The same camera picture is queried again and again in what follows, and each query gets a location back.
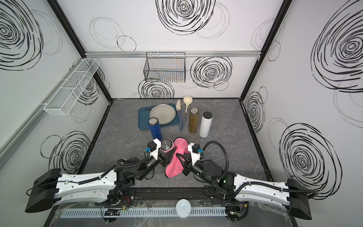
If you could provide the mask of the pink microfiber cloth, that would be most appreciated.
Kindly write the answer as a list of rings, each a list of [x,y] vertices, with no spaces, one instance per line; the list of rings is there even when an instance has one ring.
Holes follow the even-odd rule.
[[[174,146],[177,149],[173,155],[173,158],[172,158],[170,164],[165,169],[165,175],[168,178],[173,178],[182,173],[183,166],[176,155],[177,154],[182,154],[182,155],[190,154],[190,152],[188,151],[188,145],[189,145],[189,143],[187,142],[187,140],[185,138],[176,138],[174,140]]]

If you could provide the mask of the pink thermos steel lid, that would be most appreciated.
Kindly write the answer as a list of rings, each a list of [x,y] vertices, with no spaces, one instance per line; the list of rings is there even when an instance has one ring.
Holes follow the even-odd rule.
[[[159,155],[166,159],[171,159],[175,152],[174,142],[169,139],[163,139],[161,141],[161,147],[159,149]]]

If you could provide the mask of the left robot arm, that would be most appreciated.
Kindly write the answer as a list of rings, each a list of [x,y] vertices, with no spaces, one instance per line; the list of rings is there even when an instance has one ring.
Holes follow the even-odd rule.
[[[62,174],[60,169],[51,169],[38,177],[31,189],[25,208],[26,213],[46,211],[53,206],[72,202],[116,203],[121,191],[135,185],[155,170],[159,164],[170,164],[176,148],[157,150],[157,157],[147,152],[143,160],[133,157],[125,162],[126,168],[111,166],[103,173]]]

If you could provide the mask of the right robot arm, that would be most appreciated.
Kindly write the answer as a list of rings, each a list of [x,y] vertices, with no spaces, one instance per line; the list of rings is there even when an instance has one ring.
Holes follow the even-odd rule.
[[[202,159],[203,152],[211,144],[221,148],[225,167],[219,166],[212,160]],[[316,190],[305,189],[292,178],[286,182],[267,182],[232,173],[228,170],[227,151],[217,141],[209,141],[204,147],[191,143],[188,145],[187,153],[178,153],[176,157],[183,167],[184,175],[193,173],[201,181],[210,185],[213,195],[224,201],[262,203],[285,208],[288,214],[295,218],[312,219],[309,200],[318,195]]]

